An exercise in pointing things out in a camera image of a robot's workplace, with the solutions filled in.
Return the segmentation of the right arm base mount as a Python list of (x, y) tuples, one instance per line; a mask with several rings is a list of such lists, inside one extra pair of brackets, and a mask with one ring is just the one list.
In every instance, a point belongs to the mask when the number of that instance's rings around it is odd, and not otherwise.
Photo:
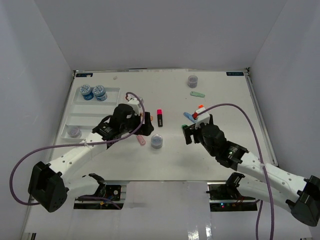
[(225, 182), (208, 182), (207, 191), (210, 211), (213, 212), (253, 212), (257, 211), (258, 201), (243, 196), (238, 191), (242, 173), (234, 172)]

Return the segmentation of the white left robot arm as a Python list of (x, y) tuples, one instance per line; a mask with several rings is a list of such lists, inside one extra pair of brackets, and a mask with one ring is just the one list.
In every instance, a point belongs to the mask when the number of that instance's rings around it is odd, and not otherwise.
[(149, 112), (135, 110), (134, 105), (121, 103), (112, 115), (104, 117), (80, 146), (48, 162), (38, 162), (32, 169), (28, 193), (49, 213), (58, 210), (71, 198), (90, 197), (96, 200), (106, 194), (105, 180), (96, 173), (78, 180), (73, 175), (95, 156), (105, 152), (123, 135), (149, 136), (154, 130)]

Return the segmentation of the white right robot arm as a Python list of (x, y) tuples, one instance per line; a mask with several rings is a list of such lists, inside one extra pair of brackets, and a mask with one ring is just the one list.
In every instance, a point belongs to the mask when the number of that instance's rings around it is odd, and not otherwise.
[(286, 172), (263, 164), (245, 147), (225, 138), (213, 123), (192, 124), (182, 128), (186, 144), (200, 143), (210, 156), (225, 168), (234, 170), (226, 182), (226, 195), (273, 203), (292, 214), (299, 222), (316, 227), (320, 220), (320, 179)]

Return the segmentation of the clear jar of clips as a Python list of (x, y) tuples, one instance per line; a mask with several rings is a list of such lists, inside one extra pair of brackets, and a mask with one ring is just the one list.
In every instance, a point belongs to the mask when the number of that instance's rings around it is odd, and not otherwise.
[(82, 136), (82, 132), (78, 126), (69, 126), (67, 134), (70, 138), (80, 138)]

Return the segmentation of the blue lidded jar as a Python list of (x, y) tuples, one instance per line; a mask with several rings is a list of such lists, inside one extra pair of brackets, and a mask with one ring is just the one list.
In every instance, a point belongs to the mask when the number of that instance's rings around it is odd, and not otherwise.
[(100, 102), (105, 101), (107, 99), (107, 93), (106, 93), (105, 87), (102, 85), (96, 85), (93, 88), (92, 92), (95, 98)]
[(79, 92), (82, 95), (83, 99), (86, 101), (92, 100), (94, 98), (94, 94), (92, 92), (92, 88), (88, 84), (84, 84), (79, 88)]

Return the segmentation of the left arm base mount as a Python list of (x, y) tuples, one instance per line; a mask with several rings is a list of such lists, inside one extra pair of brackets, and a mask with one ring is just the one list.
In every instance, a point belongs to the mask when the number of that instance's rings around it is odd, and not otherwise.
[(80, 209), (95, 209), (95, 210), (121, 210), (124, 206), (126, 196), (124, 185), (118, 183), (109, 183), (103, 177), (90, 173), (89, 180), (93, 180), (97, 187), (94, 187), (94, 193), (81, 194), (76, 197), (76, 201), (81, 202)]

